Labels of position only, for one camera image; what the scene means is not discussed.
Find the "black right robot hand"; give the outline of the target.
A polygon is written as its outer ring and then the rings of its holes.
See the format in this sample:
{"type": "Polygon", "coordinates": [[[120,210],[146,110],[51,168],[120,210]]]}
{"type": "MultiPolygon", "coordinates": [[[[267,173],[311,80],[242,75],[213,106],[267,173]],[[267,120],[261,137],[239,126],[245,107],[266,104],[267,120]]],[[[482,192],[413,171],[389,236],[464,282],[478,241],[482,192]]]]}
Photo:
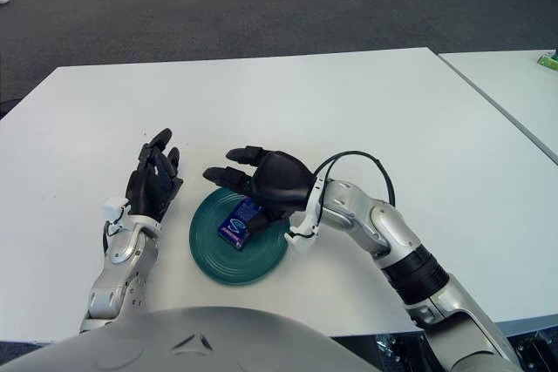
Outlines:
{"type": "Polygon", "coordinates": [[[316,175],[299,159],[280,151],[268,151],[257,146],[230,150],[227,159],[254,166],[254,174],[227,166],[209,167],[203,177],[217,186],[250,198],[262,210],[248,222],[251,234],[303,212],[316,183],[316,175]]]}

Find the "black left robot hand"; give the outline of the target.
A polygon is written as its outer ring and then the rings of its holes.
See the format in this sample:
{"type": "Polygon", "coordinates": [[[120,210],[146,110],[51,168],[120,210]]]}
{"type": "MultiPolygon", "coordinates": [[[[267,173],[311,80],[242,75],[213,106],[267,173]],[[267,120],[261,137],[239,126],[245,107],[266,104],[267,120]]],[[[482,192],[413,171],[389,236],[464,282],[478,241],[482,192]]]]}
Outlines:
{"type": "Polygon", "coordinates": [[[178,177],[180,152],[173,147],[168,154],[164,153],[171,137],[172,131],[165,128],[142,146],[139,163],[126,186],[131,215],[143,215],[161,223],[180,190],[183,183],[178,177]]]}

